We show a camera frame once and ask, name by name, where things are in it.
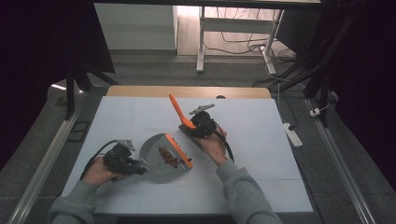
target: white wall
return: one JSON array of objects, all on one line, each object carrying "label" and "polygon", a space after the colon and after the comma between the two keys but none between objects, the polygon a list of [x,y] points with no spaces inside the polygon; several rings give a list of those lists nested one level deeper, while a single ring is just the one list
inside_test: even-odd
[{"label": "white wall", "polygon": [[94,5],[109,49],[177,48],[177,7]]}]

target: gray sleeve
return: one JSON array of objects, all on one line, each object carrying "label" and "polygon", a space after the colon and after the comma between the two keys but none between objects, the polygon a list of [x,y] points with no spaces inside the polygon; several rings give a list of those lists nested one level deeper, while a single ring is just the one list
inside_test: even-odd
[{"label": "gray sleeve", "polygon": [[238,169],[231,160],[227,160],[216,173],[224,185],[224,197],[237,224],[282,223],[247,169]]},{"label": "gray sleeve", "polygon": [[49,223],[93,223],[97,187],[79,180],[66,197],[59,197],[49,210]]}]

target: hand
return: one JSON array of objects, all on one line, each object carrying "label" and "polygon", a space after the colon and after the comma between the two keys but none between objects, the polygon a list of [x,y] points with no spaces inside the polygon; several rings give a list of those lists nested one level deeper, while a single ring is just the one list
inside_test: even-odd
[{"label": "hand", "polygon": [[101,187],[114,177],[124,178],[126,175],[110,172],[103,161],[103,157],[97,157],[82,178],[82,181]]},{"label": "hand", "polygon": [[[216,131],[224,135],[224,138],[227,136],[227,133],[219,127],[216,129]],[[201,145],[204,152],[209,155],[209,157],[217,166],[227,161],[227,157],[225,157],[225,146],[217,135],[212,133],[207,138],[194,139]]]}]

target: person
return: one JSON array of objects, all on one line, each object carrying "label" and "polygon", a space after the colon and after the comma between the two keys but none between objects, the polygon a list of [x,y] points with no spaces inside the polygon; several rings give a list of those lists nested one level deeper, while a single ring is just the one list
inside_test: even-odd
[{"label": "person", "polygon": [[[218,128],[218,131],[222,132],[224,137],[227,136],[224,130]],[[233,161],[225,156],[224,145],[215,134],[195,140],[218,166],[216,174],[223,183],[223,194],[236,223],[282,223],[247,169],[238,169]],[[95,192],[113,177],[125,176],[109,172],[103,163],[103,157],[97,157],[70,194],[56,199],[52,204],[49,222],[93,223]]]}]

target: white board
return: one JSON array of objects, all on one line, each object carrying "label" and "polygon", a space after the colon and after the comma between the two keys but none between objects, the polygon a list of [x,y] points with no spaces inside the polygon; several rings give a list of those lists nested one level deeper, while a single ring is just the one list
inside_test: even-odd
[{"label": "white board", "polygon": [[[275,212],[312,212],[289,141],[274,100],[177,98],[184,115],[198,105],[215,104],[207,110],[221,128],[235,164],[246,167],[262,188]],[[132,157],[157,133],[170,133],[192,158],[187,172],[158,176],[132,175],[109,182],[97,192],[96,213],[113,215],[229,214],[222,184],[210,158],[179,129],[180,120],[168,98],[104,97],[65,185],[63,196],[76,185],[91,156],[114,139],[132,140]]]}]

